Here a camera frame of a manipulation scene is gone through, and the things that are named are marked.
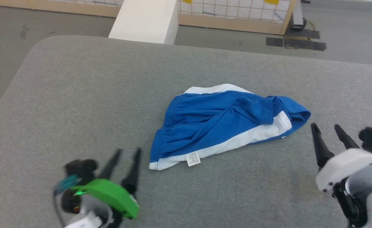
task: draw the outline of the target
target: cable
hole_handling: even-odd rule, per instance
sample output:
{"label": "cable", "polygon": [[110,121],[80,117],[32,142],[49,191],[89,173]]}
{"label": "cable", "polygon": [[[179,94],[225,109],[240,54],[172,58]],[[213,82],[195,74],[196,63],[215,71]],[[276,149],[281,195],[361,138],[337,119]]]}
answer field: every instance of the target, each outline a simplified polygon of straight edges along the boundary
{"label": "cable", "polygon": [[308,22],[309,24],[311,24],[311,26],[313,27],[313,31],[315,31],[315,25],[314,25],[311,21],[309,21],[309,20],[307,20],[307,22]]}
{"label": "cable", "polygon": [[58,193],[57,193],[57,191],[54,190],[53,193],[52,193],[52,199],[53,199],[55,214],[57,214],[58,220],[60,221],[60,224],[61,224],[62,228],[65,228],[65,226],[66,226],[65,222],[63,221],[61,212],[58,209],[57,196],[58,196]]}
{"label": "cable", "polygon": [[61,180],[57,185],[55,185],[52,189],[52,199],[53,199],[53,204],[54,204],[54,210],[55,213],[57,214],[58,220],[60,221],[60,224],[62,228],[65,228],[65,222],[63,221],[62,215],[58,209],[58,204],[57,204],[57,196],[61,193],[63,193],[66,189],[77,185],[81,179],[77,175],[71,175],[68,176],[67,178]]}

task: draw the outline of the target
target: concrete floor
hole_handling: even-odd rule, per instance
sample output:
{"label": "concrete floor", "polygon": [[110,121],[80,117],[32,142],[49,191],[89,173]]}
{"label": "concrete floor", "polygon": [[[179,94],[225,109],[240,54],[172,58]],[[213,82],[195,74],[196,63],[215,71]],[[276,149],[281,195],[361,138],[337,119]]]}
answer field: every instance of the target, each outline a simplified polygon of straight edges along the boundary
{"label": "concrete floor", "polygon": [[[346,9],[346,4],[330,4]],[[274,35],[180,26],[177,45],[356,62],[372,65],[372,7],[349,10],[304,6],[303,15],[320,31],[324,52],[265,45]],[[114,18],[0,7],[0,99],[28,51],[57,35],[107,37]]]}

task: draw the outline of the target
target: white trim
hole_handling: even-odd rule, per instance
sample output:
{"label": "white trim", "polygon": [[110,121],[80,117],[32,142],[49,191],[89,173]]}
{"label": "white trim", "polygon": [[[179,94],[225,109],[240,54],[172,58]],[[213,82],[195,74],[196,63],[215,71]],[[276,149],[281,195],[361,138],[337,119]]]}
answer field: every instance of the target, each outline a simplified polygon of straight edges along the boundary
{"label": "white trim", "polygon": [[231,84],[222,84],[222,85],[216,85],[213,87],[190,87],[185,93],[196,93],[196,94],[204,94],[204,93],[215,93],[215,92],[225,92],[225,91],[238,91],[238,92],[249,92],[246,89],[243,89],[241,87],[238,87],[236,85],[231,85]]}
{"label": "white trim", "polygon": [[[200,158],[223,153],[225,151],[237,149],[250,143],[267,140],[272,137],[280,136],[292,128],[292,123],[284,111],[281,111],[276,117],[273,117],[273,124],[263,124],[241,134],[238,134],[220,144],[196,150]],[[167,158],[161,158],[159,161],[151,162],[150,170],[164,170],[179,162],[186,161],[185,155],[177,155]]]}

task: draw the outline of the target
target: white block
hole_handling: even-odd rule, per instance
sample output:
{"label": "white block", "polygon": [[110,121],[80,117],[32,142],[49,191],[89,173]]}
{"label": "white block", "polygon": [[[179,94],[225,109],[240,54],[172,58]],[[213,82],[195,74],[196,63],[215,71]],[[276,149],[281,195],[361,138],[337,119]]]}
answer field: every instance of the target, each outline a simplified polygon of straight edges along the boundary
{"label": "white block", "polygon": [[126,0],[109,38],[174,44],[178,27],[176,0]]}

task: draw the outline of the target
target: gray cushioned table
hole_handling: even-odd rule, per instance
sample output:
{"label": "gray cushioned table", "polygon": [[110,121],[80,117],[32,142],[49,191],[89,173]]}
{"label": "gray cushioned table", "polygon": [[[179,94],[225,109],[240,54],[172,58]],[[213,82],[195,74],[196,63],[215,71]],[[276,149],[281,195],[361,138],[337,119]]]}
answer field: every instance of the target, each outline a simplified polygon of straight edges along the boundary
{"label": "gray cushioned table", "polygon": [[74,159],[124,149],[119,182],[144,149],[139,218],[122,227],[344,227],[315,184],[309,123],[284,139],[167,170],[148,170],[170,100],[191,86],[230,83],[289,96],[312,111],[332,151],[334,123],[359,143],[372,126],[372,66],[217,49],[56,36],[28,54],[0,101],[0,228],[59,227],[51,188]]}

